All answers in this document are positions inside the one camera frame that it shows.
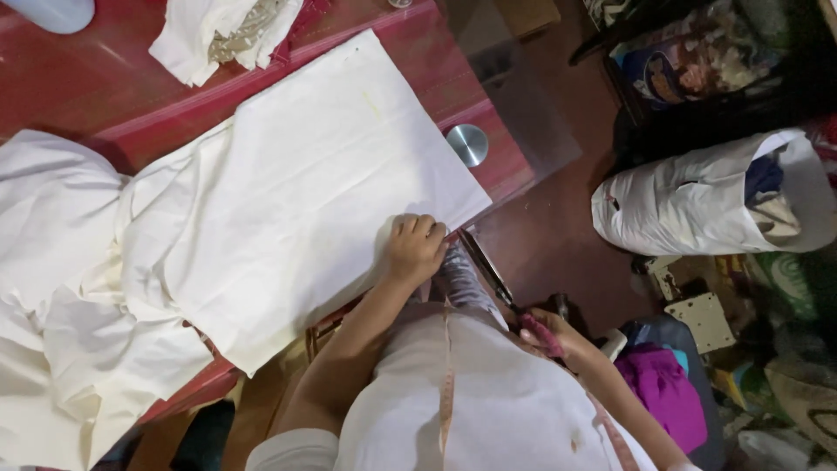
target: white plastic container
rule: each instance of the white plastic container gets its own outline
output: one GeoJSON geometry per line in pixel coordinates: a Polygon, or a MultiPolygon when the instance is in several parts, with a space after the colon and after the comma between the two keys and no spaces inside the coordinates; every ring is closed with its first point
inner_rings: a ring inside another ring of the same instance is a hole
{"type": "Polygon", "coordinates": [[[72,34],[93,19],[93,0],[0,0],[51,33],[72,34]]]}

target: round metal disc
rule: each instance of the round metal disc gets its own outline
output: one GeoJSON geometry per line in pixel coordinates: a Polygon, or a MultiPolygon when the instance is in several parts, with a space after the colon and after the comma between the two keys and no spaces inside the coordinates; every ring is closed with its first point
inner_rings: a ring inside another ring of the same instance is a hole
{"type": "Polygon", "coordinates": [[[476,167],[488,155],[488,137],[473,124],[460,124],[445,137],[466,167],[476,167]]]}

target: bag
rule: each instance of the bag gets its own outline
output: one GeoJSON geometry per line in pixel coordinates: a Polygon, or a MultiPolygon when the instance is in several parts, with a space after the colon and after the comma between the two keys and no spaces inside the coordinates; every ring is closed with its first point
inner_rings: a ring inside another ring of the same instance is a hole
{"type": "Polygon", "coordinates": [[[593,226],[608,242],[643,255],[812,251],[829,244],[837,202],[823,165],[799,129],[757,134],[622,172],[592,197],[593,226]],[[750,163],[782,148],[781,194],[801,231],[765,239],[744,204],[750,163]]]}

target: red table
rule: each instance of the red table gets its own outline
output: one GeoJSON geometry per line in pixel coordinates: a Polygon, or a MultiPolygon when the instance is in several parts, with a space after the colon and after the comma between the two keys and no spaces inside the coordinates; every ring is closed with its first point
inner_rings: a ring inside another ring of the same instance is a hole
{"type": "MultiPolygon", "coordinates": [[[[163,0],[99,1],[96,7],[87,28],[63,36],[0,5],[0,142],[23,128],[52,132],[134,174],[231,116],[247,97],[372,28],[439,129],[468,122],[485,131],[490,150],[472,172],[496,204],[536,181],[433,0],[400,10],[386,0],[336,0],[291,39],[287,64],[247,71],[228,63],[200,88],[181,84],[147,53],[162,29],[163,0]]],[[[217,356],[143,420],[223,396],[237,378],[217,356]]]]}

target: purple cloth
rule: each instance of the purple cloth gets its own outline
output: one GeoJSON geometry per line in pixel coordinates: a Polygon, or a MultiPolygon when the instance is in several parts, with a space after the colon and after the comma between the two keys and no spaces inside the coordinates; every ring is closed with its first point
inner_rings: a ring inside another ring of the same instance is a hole
{"type": "Polygon", "coordinates": [[[683,453],[706,441],[701,398],[671,350],[637,345],[624,351],[614,365],[683,453]]]}

